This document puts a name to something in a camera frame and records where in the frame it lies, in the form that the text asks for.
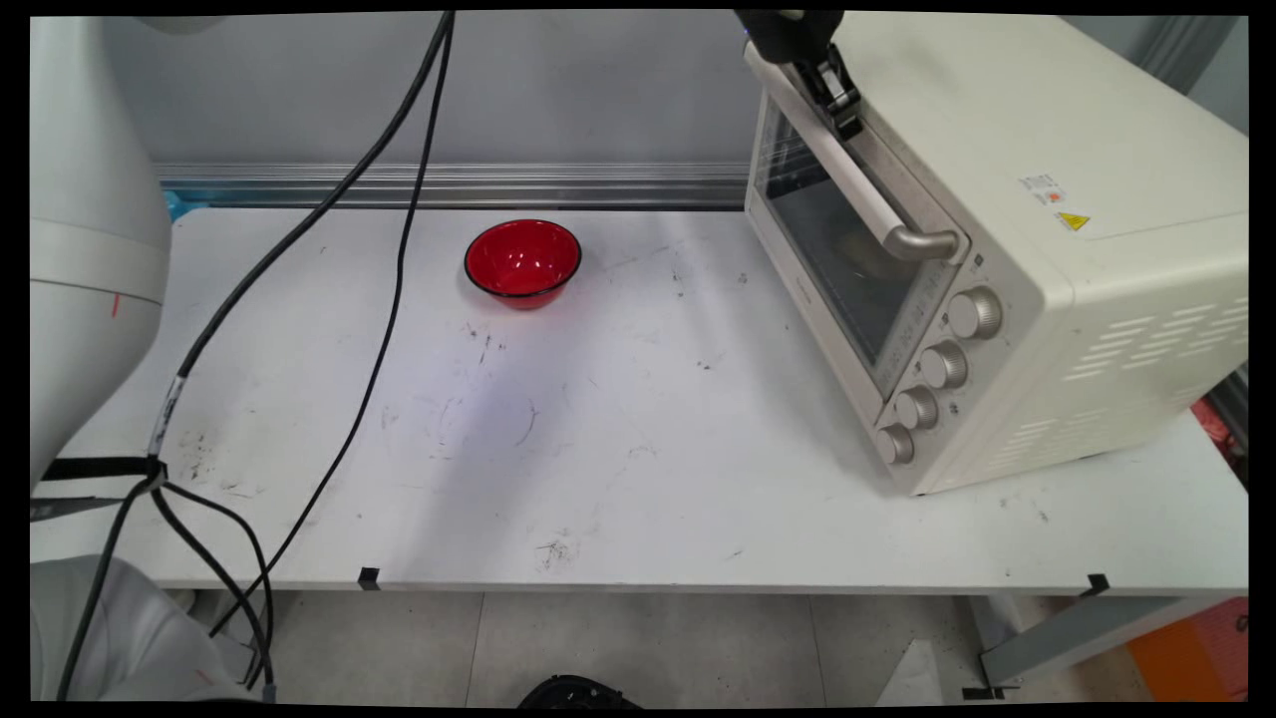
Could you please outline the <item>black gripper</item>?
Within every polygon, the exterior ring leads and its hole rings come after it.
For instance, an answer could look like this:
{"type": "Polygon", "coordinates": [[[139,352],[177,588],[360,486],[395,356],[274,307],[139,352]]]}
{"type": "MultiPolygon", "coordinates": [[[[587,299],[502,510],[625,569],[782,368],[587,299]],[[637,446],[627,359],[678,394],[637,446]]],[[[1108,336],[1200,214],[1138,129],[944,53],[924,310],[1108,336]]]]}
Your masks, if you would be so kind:
{"type": "Polygon", "coordinates": [[[758,55],[772,64],[794,64],[798,82],[826,128],[840,142],[863,131],[861,94],[849,77],[832,36],[843,10],[735,10],[758,55]]]}

